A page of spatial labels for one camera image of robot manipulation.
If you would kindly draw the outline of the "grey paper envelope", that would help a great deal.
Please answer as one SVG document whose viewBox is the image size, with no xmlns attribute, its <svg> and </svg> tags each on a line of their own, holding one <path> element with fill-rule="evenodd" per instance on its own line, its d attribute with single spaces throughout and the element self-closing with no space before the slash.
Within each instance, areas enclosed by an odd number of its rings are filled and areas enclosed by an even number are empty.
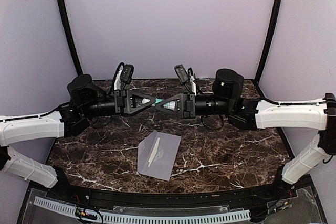
<svg viewBox="0 0 336 224">
<path fill-rule="evenodd" d="M 157 154 L 148 168 L 148 158 L 152 152 L 156 139 L 160 137 Z M 182 137 L 153 131 L 138 144 L 137 172 L 149 177 L 169 181 L 175 164 L 178 148 Z"/>
</svg>

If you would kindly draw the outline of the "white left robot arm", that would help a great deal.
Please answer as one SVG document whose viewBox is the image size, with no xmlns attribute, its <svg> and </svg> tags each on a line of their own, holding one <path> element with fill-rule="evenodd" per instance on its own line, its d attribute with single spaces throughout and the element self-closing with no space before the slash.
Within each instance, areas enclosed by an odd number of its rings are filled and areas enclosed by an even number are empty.
<svg viewBox="0 0 336 224">
<path fill-rule="evenodd" d="M 70 101 L 35 115 L 1 116 L 1 171 L 52 189 L 63 201 L 74 197 L 74 189 L 63 170 L 39 163 L 11 147 L 11 144 L 39 138 L 73 137 L 90 127 L 90 120 L 104 116 L 134 115 L 155 104 L 155 97 L 131 90 L 107 94 L 82 74 L 67 85 Z"/>
</svg>

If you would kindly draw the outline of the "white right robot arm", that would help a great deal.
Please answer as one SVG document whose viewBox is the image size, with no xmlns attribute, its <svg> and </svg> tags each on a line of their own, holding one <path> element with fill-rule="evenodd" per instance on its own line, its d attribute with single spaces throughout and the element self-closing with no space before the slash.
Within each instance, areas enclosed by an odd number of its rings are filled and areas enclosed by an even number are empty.
<svg viewBox="0 0 336 224">
<path fill-rule="evenodd" d="M 210 115 L 226 117 L 227 122 L 241 130 L 268 128 L 306 129 L 315 131 L 311 142 L 279 170 L 276 182 L 268 188 L 273 200 L 288 191 L 288 185 L 317 167 L 327 158 L 335 156 L 335 95 L 308 101 L 273 101 L 265 97 L 242 97 L 244 78 L 231 69 L 216 71 L 212 92 L 205 94 L 195 82 L 191 69 L 175 67 L 180 84 L 190 86 L 188 92 L 179 93 L 155 105 L 159 111 L 181 119 L 202 119 Z"/>
</svg>

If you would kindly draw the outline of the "small white glue cap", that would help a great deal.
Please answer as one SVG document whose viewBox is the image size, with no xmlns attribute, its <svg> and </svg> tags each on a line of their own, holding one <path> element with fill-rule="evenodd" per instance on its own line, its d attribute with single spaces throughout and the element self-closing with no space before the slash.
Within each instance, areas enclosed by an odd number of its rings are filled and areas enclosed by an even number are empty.
<svg viewBox="0 0 336 224">
<path fill-rule="evenodd" d="M 143 98 L 143 99 L 142 99 L 142 104 L 146 104 L 146 103 L 148 103 L 148 102 L 150 102 L 150 99 L 147 99 L 147 98 Z"/>
</svg>

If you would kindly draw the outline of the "small white-capped glue bottle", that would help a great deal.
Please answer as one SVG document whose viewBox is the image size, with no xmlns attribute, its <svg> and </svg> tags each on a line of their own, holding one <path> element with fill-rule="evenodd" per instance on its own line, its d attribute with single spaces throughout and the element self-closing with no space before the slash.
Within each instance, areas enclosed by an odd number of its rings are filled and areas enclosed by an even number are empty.
<svg viewBox="0 0 336 224">
<path fill-rule="evenodd" d="M 157 106 L 158 104 L 160 104 L 162 108 L 168 110 L 175 110 L 176 107 L 176 101 L 164 101 L 163 99 L 156 98 L 155 106 Z"/>
</svg>

